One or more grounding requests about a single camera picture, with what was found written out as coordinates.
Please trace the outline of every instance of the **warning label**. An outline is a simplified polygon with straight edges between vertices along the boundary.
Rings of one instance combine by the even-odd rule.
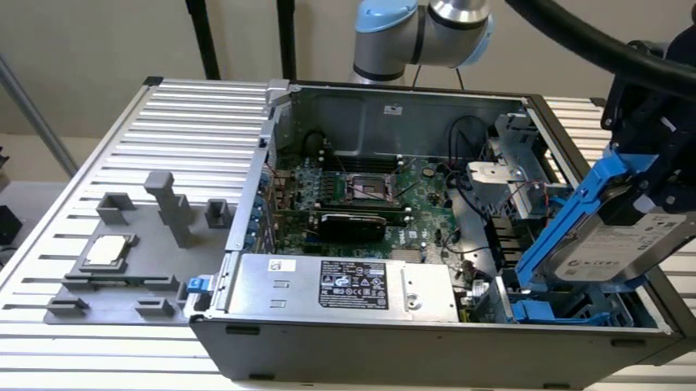
[[[319,304],[325,308],[387,310],[387,270],[383,263],[321,261]]]

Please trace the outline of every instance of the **silver hard drive label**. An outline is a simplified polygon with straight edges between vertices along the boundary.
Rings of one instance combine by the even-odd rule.
[[[607,281],[678,227],[686,216],[646,214],[634,226],[602,226],[557,268],[565,281]]]

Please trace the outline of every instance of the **slotted metal surface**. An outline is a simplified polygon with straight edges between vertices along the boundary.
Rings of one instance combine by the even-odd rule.
[[[126,191],[137,203],[152,202],[140,187],[146,172],[169,169],[174,188],[191,202],[204,202],[212,196],[236,202],[248,151],[265,119],[264,94],[264,84],[176,80],[138,91],[77,178],[0,272],[0,389],[305,388],[297,384],[231,383],[217,374],[187,327],[41,323],[44,306],[96,227],[93,208],[102,192]],[[601,109],[587,99],[546,100],[593,162],[609,140],[598,123]],[[693,253],[691,244],[662,268],[696,312]],[[320,388],[402,389],[325,384]],[[667,366],[626,368],[589,389],[693,390],[696,353]]]

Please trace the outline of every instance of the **blue latch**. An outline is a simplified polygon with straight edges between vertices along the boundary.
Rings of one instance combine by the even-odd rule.
[[[199,276],[188,280],[185,291],[188,293],[207,293],[209,287],[209,277]]]
[[[514,320],[519,323],[567,324],[577,326],[602,326],[609,321],[609,313],[581,318],[555,318],[547,301],[520,300],[511,305]]]

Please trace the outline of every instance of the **white wall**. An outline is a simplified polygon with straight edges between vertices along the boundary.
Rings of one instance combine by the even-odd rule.
[[[539,35],[503,0],[490,1],[498,28],[482,61],[463,72],[467,88],[603,96],[610,75]],[[693,0],[559,2],[619,39],[654,41],[687,26],[693,5]],[[357,3],[296,0],[300,79],[345,81]],[[207,4],[223,76],[279,77],[275,1]],[[145,76],[203,77],[184,0],[0,0],[0,51],[62,136],[101,137]],[[424,67],[418,85],[455,88],[452,70]],[[0,133],[32,133],[3,92]]]

